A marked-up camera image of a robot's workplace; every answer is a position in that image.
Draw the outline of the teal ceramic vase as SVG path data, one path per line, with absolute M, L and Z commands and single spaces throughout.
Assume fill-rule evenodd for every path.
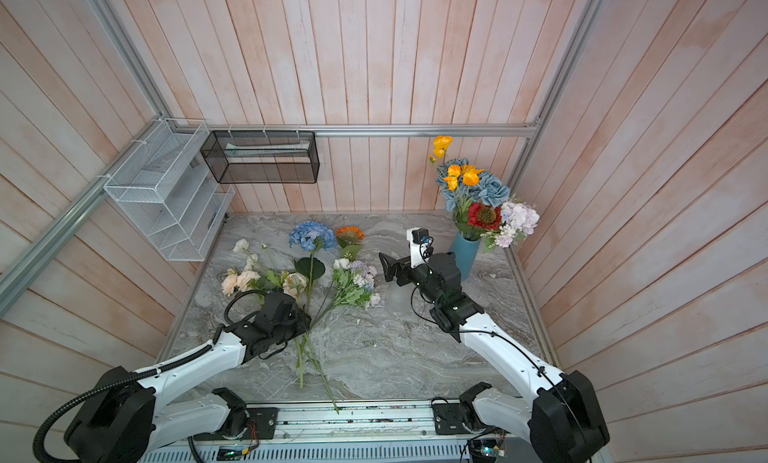
M 450 245 L 449 251 L 455 256 L 461 281 L 465 281 L 469 277 L 480 243 L 480 239 L 469 240 L 461 232 L 458 232 Z

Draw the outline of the orange flower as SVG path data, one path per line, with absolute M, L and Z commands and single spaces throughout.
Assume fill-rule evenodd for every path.
M 354 261 L 362 249 L 365 234 L 356 226 L 346 226 L 336 230 L 337 243 L 341 247 L 343 258 Z

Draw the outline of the red gerbera flower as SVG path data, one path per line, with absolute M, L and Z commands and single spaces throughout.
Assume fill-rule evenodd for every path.
M 502 223 L 501 208 L 473 202 L 468 209 L 467 224 L 472 228 L 496 230 Z

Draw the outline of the lilac white flower bunch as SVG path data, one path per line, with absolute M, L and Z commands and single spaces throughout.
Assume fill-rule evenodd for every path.
M 500 224 L 484 235 L 487 251 L 507 249 L 531 236 L 540 220 L 538 212 L 524 202 L 508 200 L 499 207 Z

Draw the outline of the dusty blue rose bunch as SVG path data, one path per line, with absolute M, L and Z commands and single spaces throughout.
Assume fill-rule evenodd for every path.
M 480 182 L 474 187 L 461 187 L 456 192 L 440 190 L 445 200 L 447 211 L 454 211 L 457 208 L 467 206 L 473 202 L 480 202 L 486 205 L 499 207 L 511 196 L 510 188 L 505 185 L 500 178 L 484 170 L 480 176 Z

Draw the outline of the yellow flower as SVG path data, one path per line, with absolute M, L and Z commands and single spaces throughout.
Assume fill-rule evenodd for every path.
M 452 143 L 453 138 L 448 135 L 439 135 L 432 140 L 428 161 L 436 169 L 436 184 L 441 190 L 449 192 L 477 186 L 484 169 L 470 164 L 467 159 L 448 160 L 447 153 Z

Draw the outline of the white poppy flower stem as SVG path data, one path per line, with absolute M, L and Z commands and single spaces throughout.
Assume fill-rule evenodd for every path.
M 245 238 L 242 238 L 235 243 L 233 252 L 240 254 L 245 258 L 243 271 L 262 273 L 269 269 L 269 267 L 260 260 L 259 255 L 251 251 L 250 243 Z

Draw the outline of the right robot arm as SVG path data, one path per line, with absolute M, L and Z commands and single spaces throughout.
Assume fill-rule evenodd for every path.
M 495 427 L 532 445 L 543 462 L 588 462 L 610 441 L 591 381 L 565 373 L 505 333 L 461 287 L 451 253 L 416 264 L 379 256 L 384 278 L 413 285 L 431 304 L 436 325 L 489 362 L 516 390 L 509 396 L 481 382 L 460 398 L 470 423 Z

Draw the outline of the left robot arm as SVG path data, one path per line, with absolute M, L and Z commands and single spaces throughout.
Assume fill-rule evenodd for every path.
M 245 401 L 227 388 L 180 403 L 206 380 L 282 352 L 306 333 L 310 316 L 294 297 L 264 294 L 260 309 L 227 318 L 214 336 L 174 358 L 134 372 L 116 367 L 75 404 L 64 441 L 81 462 L 137 462 L 146 453 L 199 434 L 238 438 L 254 430 Z

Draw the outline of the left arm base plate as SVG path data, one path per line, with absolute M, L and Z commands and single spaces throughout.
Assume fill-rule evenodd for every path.
M 225 420 L 221 430 L 194 435 L 195 441 L 232 440 L 236 442 L 267 441 L 274 438 L 279 409 L 277 407 L 248 407 L 237 410 Z

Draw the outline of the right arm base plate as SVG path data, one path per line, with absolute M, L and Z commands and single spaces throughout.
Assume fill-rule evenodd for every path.
M 438 397 L 430 402 L 434 430 L 437 435 L 474 434 L 482 429 L 468 406 Z

